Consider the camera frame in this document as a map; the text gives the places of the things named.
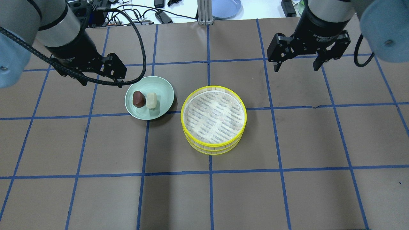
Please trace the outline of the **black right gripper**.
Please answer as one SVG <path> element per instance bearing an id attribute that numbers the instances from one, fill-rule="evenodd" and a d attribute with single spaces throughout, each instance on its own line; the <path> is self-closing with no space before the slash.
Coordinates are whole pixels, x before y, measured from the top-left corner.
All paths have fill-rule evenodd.
<path id="1" fill-rule="evenodd" d="M 331 60 L 342 57 L 351 39 L 347 31 L 342 31 L 342 22 L 329 22 L 316 17 L 312 13 L 303 13 L 291 37 L 276 33 L 267 48 L 267 58 L 273 63 L 274 71 L 278 72 L 282 63 L 298 54 L 313 54 L 318 56 L 313 62 L 314 71 Z"/>

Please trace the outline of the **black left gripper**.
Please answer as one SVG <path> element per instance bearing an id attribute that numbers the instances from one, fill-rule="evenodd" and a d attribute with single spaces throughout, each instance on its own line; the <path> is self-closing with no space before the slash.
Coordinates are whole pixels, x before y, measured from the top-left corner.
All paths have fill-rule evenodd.
<path id="1" fill-rule="evenodd" d="M 65 67 L 80 70 L 82 72 L 98 73 L 103 67 L 102 77 L 113 80 L 109 82 L 101 80 L 100 85 L 117 86 L 122 88 L 127 73 L 127 68 L 115 53 L 102 56 L 98 53 L 94 42 L 87 32 L 80 34 L 71 42 L 59 47 L 48 47 L 55 59 Z M 87 86 L 88 77 L 82 72 L 68 71 L 68 75 L 77 80 L 82 86 Z"/>

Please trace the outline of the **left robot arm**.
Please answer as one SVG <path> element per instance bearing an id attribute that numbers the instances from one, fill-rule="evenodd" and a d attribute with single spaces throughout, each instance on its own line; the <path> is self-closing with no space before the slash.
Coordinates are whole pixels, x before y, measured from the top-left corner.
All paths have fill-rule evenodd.
<path id="1" fill-rule="evenodd" d="M 92 0 L 2 0 L 1 88 L 19 81 L 31 55 L 83 86 L 123 86 L 123 62 L 100 54 L 86 32 L 93 13 L 104 10 Z"/>

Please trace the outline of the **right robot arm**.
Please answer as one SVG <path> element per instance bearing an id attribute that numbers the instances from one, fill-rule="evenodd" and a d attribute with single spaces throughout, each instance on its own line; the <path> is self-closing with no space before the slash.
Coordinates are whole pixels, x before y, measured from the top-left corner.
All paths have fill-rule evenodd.
<path id="1" fill-rule="evenodd" d="M 340 59 L 351 43 L 345 27 L 354 15 L 361 31 L 354 50 L 356 66 L 366 66 L 374 56 L 390 63 L 408 62 L 407 0 L 305 0 L 295 32 L 276 33 L 267 49 L 274 71 L 299 55 L 317 54 L 315 71 Z"/>

